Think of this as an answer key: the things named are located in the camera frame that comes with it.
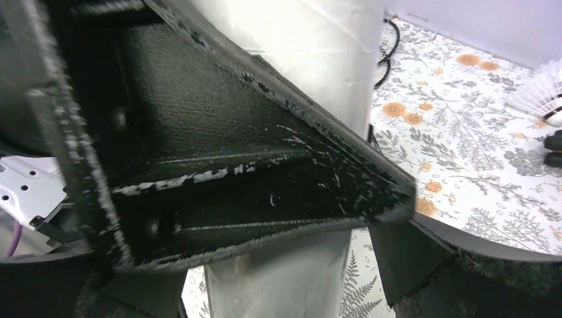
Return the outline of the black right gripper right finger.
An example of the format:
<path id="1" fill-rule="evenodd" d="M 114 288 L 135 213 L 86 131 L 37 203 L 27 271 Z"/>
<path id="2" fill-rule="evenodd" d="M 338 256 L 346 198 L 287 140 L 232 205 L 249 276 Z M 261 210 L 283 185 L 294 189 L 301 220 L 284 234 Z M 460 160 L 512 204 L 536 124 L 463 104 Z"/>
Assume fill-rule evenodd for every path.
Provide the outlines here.
<path id="1" fill-rule="evenodd" d="M 397 317 L 560 317 L 561 258 L 498 244 L 417 214 L 369 229 Z"/>

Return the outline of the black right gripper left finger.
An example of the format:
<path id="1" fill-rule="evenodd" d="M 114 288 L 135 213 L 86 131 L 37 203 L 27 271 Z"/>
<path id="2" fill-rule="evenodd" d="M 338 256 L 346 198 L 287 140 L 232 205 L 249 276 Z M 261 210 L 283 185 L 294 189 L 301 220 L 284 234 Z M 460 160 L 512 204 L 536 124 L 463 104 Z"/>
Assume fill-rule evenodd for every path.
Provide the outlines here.
<path id="1" fill-rule="evenodd" d="M 186 275 L 114 272 L 83 241 L 1 259 L 2 317 L 186 317 Z"/>

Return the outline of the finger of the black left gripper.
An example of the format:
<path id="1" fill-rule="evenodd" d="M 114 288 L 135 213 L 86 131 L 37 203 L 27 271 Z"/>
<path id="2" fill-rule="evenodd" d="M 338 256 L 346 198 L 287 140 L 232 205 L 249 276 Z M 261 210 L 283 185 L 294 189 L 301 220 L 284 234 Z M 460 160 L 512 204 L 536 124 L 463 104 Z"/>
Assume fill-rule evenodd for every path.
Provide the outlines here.
<path id="1" fill-rule="evenodd" d="M 1 152 L 55 158 L 37 229 L 124 272 L 414 213 L 407 173 L 187 1 L 2 1 Z"/>

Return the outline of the white shuttlecock tube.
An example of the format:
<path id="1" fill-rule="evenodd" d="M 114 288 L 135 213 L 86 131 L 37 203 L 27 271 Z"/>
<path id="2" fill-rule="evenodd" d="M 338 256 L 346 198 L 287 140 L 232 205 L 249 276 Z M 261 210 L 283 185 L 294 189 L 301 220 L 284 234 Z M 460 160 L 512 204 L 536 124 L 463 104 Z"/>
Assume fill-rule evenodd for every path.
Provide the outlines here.
<path id="1" fill-rule="evenodd" d="M 194 5 L 231 41 L 367 137 L 382 1 Z M 350 243 L 350 231 L 325 233 L 207 265 L 211 316 L 338 317 Z"/>

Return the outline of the pink music stand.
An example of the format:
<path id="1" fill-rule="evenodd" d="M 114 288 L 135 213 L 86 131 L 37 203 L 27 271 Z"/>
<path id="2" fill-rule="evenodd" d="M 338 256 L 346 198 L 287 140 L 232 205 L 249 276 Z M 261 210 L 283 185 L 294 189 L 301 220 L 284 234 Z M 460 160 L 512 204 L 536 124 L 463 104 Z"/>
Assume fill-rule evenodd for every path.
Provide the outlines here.
<path id="1" fill-rule="evenodd" d="M 561 130 L 545 138 L 543 146 L 549 152 L 545 155 L 544 164 L 553 168 L 561 168 Z"/>

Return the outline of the white shuttlecock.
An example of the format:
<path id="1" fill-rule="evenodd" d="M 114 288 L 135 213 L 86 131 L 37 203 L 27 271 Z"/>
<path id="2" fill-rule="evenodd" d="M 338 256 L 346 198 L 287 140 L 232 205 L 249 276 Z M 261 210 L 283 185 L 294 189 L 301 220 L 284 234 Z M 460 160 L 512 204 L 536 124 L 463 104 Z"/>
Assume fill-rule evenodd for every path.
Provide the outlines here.
<path id="1" fill-rule="evenodd" d="M 561 60 L 551 60 L 530 73 L 524 83 L 505 98 L 509 106 L 561 127 Z"/>

